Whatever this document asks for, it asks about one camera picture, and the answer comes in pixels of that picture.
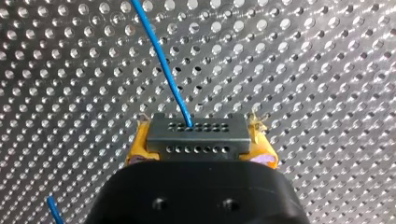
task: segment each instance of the perforated metal sheet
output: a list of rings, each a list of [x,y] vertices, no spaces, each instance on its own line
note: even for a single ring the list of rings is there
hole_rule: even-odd
[[[383,1],[146,1],[196,117],[270,115],[313,223],[395,223],[396,13]],[[139,113],[180,116],[127,1],[0,2],[0,223],[81,223]]]

